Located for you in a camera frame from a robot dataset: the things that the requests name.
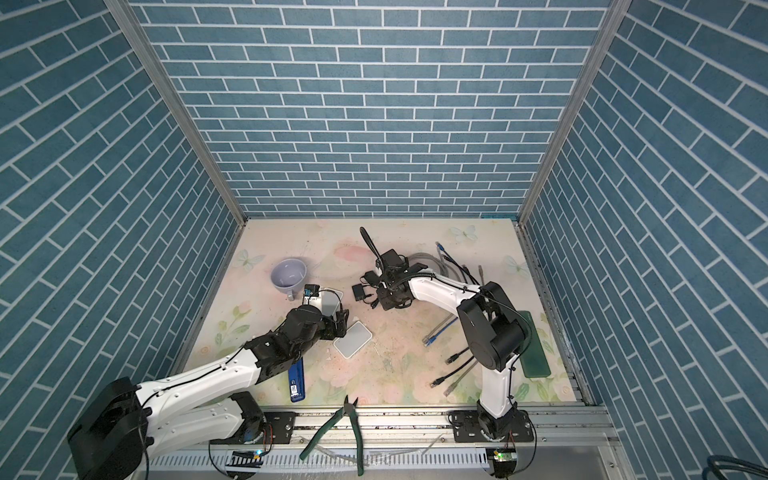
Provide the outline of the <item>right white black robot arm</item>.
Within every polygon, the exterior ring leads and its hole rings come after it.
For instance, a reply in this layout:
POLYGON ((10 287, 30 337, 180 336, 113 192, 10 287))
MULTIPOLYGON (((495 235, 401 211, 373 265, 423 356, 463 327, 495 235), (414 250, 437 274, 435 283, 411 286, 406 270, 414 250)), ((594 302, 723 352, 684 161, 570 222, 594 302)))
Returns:
POLYGON ((404 309, 415 301, 427 302, 458 318, 472 359, 483 367, 477 403, 483 433, 498 440, 512 430, 516 403, 511 393, 514 364, 531 342, 532 327, 516 310, 501 285, 480 285, 469 270, 440 246, 444 259, 460 271, 457 280, 427 266, 410 264, 390 249, 379 252, 365 228, 361 236, 376 257, 375 268, 363 279, 376 290, 385 310, 404 309))

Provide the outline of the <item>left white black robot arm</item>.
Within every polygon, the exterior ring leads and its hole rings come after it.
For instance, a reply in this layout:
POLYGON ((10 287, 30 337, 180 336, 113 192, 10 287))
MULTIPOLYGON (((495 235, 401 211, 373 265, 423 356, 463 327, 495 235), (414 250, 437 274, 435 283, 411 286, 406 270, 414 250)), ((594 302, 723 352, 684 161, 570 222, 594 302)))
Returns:
POLYGON ((263 429, 250 393, 296 364, 320 340, 342 338, 349 311, 291 309, 274 331, 234 353, 160 380, 122 377, 104 386, 67 435, 81 479, 126 479, 150 459, 207 441, 246 443, 263 429))

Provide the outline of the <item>black power adapter lower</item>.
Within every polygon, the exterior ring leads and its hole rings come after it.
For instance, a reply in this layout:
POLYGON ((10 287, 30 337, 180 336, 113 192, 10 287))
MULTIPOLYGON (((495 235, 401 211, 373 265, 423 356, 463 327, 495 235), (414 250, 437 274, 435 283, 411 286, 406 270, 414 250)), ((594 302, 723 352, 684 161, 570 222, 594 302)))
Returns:
POLYGON ((365 291, 365 286, 363 284, 353 285, 352 293, 356 301, 364 301, 368 297, 368 294, 365 291))

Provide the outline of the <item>blue black handheld tool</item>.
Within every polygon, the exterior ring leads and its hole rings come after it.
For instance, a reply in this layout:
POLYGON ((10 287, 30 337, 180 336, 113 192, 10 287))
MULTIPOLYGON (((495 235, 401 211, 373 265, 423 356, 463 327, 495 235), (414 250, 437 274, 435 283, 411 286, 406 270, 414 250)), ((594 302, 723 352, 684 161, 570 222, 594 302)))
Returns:
POLYGON ((288 370, 289 399, 293 403, 306 398, 306 385, 303 359, 299 359, 288 370))

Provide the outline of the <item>lavender ceramic cup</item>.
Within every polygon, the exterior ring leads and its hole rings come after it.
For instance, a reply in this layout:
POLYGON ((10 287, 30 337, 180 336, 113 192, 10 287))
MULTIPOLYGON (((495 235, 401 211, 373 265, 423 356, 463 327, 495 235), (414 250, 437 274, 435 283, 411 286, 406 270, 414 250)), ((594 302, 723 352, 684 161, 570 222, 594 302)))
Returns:
POLYGON ((278 262, 270 273, 273 287, 293 301, 307 277, 308 268, 299 258, 286 258, 278 262))

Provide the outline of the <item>left controller board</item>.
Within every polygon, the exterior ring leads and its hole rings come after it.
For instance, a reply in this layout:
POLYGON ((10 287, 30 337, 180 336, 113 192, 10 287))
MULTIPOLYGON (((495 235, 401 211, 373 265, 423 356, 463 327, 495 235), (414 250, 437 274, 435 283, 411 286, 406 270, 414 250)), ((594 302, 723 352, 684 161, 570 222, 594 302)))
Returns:
POLYGON ((243 478, 252 475, 264 464, 262 450, 235 450, 225 463, 225 470, 243 478))

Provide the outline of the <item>controller board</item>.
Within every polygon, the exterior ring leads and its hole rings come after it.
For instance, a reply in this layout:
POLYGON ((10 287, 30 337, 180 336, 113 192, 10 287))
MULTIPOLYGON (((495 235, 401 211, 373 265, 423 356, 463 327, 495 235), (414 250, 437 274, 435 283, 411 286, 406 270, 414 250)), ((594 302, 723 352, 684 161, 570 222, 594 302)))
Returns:
POLYGON ((252 475, 264 464, 262 450, 235 450, 225 463, 225 470, 243 478, 252 475))
POLYGON ((496 479, 508 479, 518 465, 518 453, 512 447, 487 448, 488 473, 496 479))

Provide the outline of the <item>right controller board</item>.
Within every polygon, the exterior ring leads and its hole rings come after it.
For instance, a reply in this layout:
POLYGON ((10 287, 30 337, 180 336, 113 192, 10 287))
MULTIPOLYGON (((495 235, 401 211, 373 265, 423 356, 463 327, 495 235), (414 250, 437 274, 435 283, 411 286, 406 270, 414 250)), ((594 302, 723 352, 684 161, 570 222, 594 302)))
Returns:
POLYGON ((508 479, 518 465, 518 453, 512 447, 487 448, 488 473, 496 479, 508 479))

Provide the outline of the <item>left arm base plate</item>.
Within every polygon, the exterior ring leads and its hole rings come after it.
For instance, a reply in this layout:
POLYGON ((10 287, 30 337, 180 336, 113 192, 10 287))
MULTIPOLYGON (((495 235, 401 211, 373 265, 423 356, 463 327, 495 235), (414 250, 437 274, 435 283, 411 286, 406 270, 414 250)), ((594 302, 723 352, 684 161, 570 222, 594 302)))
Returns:
POLYGON ((215 439, 214 445, 288 444, 293 435, 297 414, 292 411, 267 411, 256 423, 241 426, 226 439, 215 439))

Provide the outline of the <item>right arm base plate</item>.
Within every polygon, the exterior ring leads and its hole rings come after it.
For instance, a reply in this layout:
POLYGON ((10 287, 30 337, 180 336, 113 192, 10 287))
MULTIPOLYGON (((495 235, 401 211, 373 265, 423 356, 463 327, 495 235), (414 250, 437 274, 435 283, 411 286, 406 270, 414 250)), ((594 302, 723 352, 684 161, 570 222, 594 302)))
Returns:
POLYGON ((528 412, 511 409, 503 417, 494 418, 484 410, 454 410, 448 413, 456 443, 533 442, 533 424, 528 412))

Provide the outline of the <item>aluminium front rail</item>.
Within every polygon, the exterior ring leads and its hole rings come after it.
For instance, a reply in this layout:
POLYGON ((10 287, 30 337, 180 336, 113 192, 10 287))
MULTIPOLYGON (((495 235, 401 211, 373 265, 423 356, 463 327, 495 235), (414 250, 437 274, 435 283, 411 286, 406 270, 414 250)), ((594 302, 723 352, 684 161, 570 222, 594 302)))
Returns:
POLYGON ((533 424, 533 442, 456 443, 448 421, 459 407, 360 407, 359 426, 343 418, 303 456, 314 434, 334 408, 297 408, 288 444, 266 446, 199 443, 154 457, 133 479, 165 474, 210 472, 216 479, 257 479, 269 474, 286 477, 349 473, 371 477, 384 470, 471 470, 488 477, 487 448, 512 447, 518 465, 509 479, 631 479, 634 474, 618 433, 602 407, 578 405, 523 406, 533 424), (264 464, 248 477, 225 470, 235 450, 262 450, 264 464))

